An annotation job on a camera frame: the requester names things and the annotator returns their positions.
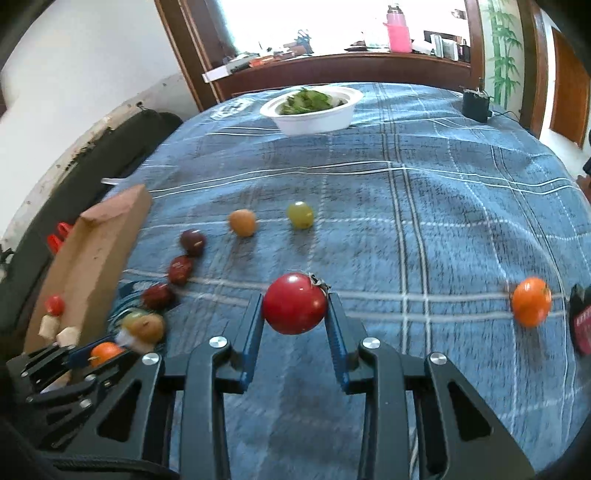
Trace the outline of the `beige cheese block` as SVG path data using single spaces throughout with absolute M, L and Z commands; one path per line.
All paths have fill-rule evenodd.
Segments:
M 55 342 L 60 347 L 76 347 L 80 340 L 80 329 L 75 326 L 69 326 L 59 331 L 55 337 Z

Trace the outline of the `orange tangerine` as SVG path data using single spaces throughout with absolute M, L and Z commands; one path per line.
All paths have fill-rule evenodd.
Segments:
M 511 306 L 515 320 L 524 328 L 536 328 L 549 315 L 552 292 L 548 284 L 537 277 L 529 277 L 514 290 Z
M 114 342 L 102 342 L 91 350 L 89 363 L 95 368 L 124 352 L 125 350 Z

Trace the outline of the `white bread cube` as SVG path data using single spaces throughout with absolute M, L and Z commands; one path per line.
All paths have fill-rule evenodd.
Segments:
M 54 342 L 60 331 L 61 320 L 58 316 L 45 314 L 41 318 L 38 336 L 48 342 Z

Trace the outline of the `large red tomato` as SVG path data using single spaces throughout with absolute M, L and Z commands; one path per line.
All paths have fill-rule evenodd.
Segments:
M 49 296 L 44 306 L 46 313 L 55 317 L 61 317 L 65 311 L 65 302 L 60 295 Z
M 324 319 L 328 292 L 329 285 L 314 274 L 284 274 L 263 296 L 263 318 L 277 333 L 303 334 Z

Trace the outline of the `brown longan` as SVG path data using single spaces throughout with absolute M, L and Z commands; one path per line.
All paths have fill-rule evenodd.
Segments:
M 156 344 L 165 335 L 164 319 L 155 313 L 135 318 L 127 327 L 129 333 L 146 344 Z
M 256 214 L 249 209 L 239 209 L 228 215 L 228 224 L 232 232 L 242 238 L 252 237 L 257 230 Z

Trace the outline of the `red jujube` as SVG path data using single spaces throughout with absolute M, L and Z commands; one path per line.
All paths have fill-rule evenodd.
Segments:
M 154 311 L 165 310 L 176 302 L 176 295 L 166 283 L 156 283 L 141 294 L 141 303 L 147 309 Z
M 169 264 L 168 281 L 176 286 L 184 286 L 190 279 L 192 271 L 193 260 L 186 255 L 177 256 Z

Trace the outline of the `dark purple plum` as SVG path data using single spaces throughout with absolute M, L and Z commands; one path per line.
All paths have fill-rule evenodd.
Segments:
M 179 244 L 189 257 L 197 258 L 204 254 L 206 239 L 197 229 L 185 230 L 179 237 Z

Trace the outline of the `green grape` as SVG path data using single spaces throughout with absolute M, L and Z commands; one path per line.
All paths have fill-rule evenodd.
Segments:
M 314 211 L 303 201 L 291 203 L 287 207 L 287 218 L 294 228 L 304 230 L 314 225 Z
M 122 314 L 120 322 L 121 327 L 123 329 L 129 330 L 135 321 L 139 320 L 146 314 L 147 312 L 141 309 L 129 309 Z

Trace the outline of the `blue plaid tablecloth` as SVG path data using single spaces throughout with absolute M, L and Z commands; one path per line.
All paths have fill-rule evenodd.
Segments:
M 447 354 L 533 467 L 560 458 L 590 411 L 590 363 L 570 339 L 566 301 L 590 282 L 590 206 L 562 162 L 504 116 L 461 114 L 458 93 L 362 83 L 352 124 L 287 137 L 259 110 L 270 93 L 228 101 L 181 125 L 121 189 L 152 206 L 123 271 L 164 278 L 182 231 L 204 232 L 166 352 L 189 352 L 239 317 L 280 275 L 311 272 L 370 335 L 414 356 Z M 300 230 L 287 207 L 314 211 Z M 249 238 L 228 215 L 256 214 Z M 524 328 L 511 298 L 525 279 L 552 292 Z

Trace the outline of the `black sofa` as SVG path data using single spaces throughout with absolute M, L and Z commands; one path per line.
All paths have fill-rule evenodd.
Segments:
M 2 349 L 24 340 L 32 311 L 30 297 L 52 260 L 47 237 L 57 224 L 73 224 L 108 192 L 103 178 L 130 175 L 181 123 L 176 114 L 143 109 L 120 126 L 107 128 L 74 158 L 70 172 L 35 215 L 18 246 L 1 252 Z

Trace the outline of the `small black box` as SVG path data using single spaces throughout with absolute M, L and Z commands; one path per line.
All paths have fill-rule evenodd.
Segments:
M 479 123 L 487 123 L 492 115 L 490 97 L 481 89 L 465 89 L 461 112 L 469 119 Z

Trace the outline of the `wooden sideboard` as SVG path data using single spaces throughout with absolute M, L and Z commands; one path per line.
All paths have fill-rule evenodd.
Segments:
M 209 84 L 202 74 L 222 65 L 233 53 L 221 25 L 221 12 L 212 1 L 157 1 L 156 10 L 199 110 L 235 96 L 267 89 L 334 82 L 410 83 L 460 91 L 475 88 L 485 73 L 481 12 L 467 1 L 471 61 L 411 53 L 346 52 L 297 57 L 249 68 Z

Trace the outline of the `pink water bottle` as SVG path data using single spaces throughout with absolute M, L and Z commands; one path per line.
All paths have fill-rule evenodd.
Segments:
M 394 53 L 411 53 L 413 51 L 410 31 L 402 9 L 389 6 L 385 26 L 388 30 L 390 49 Z

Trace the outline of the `brown wooden door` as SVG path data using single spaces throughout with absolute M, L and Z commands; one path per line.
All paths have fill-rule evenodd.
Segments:
M 566 37 L 552 28 L 556 80 L 550 129 L 583 147 L 589 115 L 590 76 Z

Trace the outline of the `bamboo wall painting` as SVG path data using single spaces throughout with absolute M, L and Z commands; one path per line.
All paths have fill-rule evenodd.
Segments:
M 485 52 L 485 89 L 494 104 L 520 113 L 524 89 L 524 37 L 516 1 L 479 2 Z

